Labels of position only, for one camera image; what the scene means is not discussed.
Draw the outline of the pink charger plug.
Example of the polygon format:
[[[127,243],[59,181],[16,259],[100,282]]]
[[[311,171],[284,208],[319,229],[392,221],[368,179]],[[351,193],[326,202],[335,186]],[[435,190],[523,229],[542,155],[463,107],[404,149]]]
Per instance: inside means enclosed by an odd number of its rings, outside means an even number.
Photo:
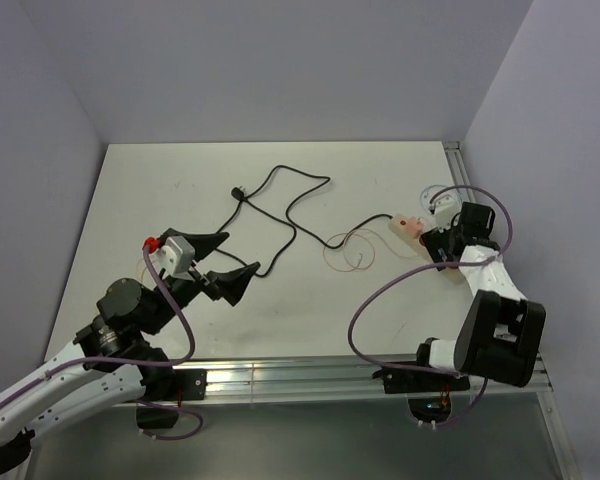
[[[409,217],[401,222],[404,231],[414,239],[421,236],[424,231],[424,223],[416,217]]]

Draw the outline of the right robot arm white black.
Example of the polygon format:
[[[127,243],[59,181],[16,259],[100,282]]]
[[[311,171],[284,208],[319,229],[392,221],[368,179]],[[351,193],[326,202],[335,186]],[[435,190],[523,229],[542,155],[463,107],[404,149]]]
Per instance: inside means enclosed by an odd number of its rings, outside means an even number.
[[[455,340],[429,338],[425,355],[413,365],[415,383],[432,390],[448,372],[526,386],[533,374],[546,310],[527,299],[508,274],[499,245],[490,239],[494,210],[465,202],[444,228],[421,236],[420,243],[438,270],[458,270],[473,300]]]

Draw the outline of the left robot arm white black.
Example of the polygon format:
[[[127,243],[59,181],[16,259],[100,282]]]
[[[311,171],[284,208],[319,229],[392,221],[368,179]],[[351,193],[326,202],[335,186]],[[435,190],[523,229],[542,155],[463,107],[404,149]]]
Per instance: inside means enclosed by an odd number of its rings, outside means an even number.
[[[154,287],[133,278],[113,282],[72,341],[0,392],[0,476],[25,463],[56,429],[119,403],[148,405],[171,394],[176,367],[196,351],[185,308],[200,294],[236,305],[260,267],[199,272],[198,263],[228,237],[168,229],[144,241]]]

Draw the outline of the beige power strip red sockets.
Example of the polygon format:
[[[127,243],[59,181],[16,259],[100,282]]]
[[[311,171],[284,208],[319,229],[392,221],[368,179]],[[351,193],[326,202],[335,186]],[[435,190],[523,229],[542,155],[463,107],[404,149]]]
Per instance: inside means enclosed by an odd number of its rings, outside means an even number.
[[[389,230],[399,239],[401,240],[404,244],[406,244],[414,253],[415,255],[424,260],[427,264],[434,264],[431,260],[431,258],[429,257],[426,249],[421,245],[421,236],[417,239],[411,238],[403,229],[403,226],[401,225],[401,222],[403,220],[406,220],[409,217],[415,217],[415,216],[405,216],[402,214],[396,214],[394,215],[388,223],[388,228]],[[432,229],[438,229],[435,227],[434,223],[431,224],[426,218],[423,217],[416,217],[419,220],[421,220],[424,223],[424,231],[423,233],[426,233]],[[445,276],[449,277],[452,281],[454,281],[455,283],[459,283],[461,281],[460,278],[460,274],[458,273],[458,267],[457,266],[452,266],[452,267],[445,267],[445,266],[441,266],[440,264],[437,264],[437,271],[438,272],[443,272],[446,271]]]

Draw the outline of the aluminium side rail right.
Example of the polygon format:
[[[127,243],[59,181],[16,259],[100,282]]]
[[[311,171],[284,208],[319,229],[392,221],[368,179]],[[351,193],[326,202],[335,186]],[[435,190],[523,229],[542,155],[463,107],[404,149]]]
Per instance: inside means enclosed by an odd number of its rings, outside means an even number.
[[[470,180],[462,157],[461,144],[457,141],[442,143],[451,176],[456,185],[469,185]]]

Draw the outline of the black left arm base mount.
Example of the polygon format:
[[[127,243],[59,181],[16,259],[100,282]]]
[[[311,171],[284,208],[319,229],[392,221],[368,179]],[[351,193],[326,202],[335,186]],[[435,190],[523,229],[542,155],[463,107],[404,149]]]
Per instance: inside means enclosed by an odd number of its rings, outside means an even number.
[[[182,407],[185,402],[202,401],[206,396],[207,371],[205,369],[176,370],[162,401],[175,402]],[[135,410],[135,422],[140,431],[165,435],[180,418],[178,412],[139,405]]]

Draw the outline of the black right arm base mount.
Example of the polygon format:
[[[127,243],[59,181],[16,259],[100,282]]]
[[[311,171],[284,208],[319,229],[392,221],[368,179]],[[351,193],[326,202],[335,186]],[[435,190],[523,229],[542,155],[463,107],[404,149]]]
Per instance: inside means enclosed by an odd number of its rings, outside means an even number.
[[[380,367],[372,374],[380,380],[386,395],[424,394],[424,397],[408,398],[411,415],[419,427],[432,429],[448,421],[452,413],[451,394],[465,392],[471,387],[467,377],[448,373],[432,373],[415,362],[400,362],[407,369]]]

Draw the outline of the aluminium frame rail front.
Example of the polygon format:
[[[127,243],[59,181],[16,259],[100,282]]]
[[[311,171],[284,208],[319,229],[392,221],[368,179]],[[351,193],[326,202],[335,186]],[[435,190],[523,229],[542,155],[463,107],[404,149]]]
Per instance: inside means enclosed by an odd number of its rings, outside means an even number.
[[[231,405],[353,401],[391,398],[372,374],[381,366],[356,356],[274,359],[196,360],[174,368],[205,369],[206,396],[185,404]],[[469,378],[471,387],[460,396],[474,396],[482,380]]]

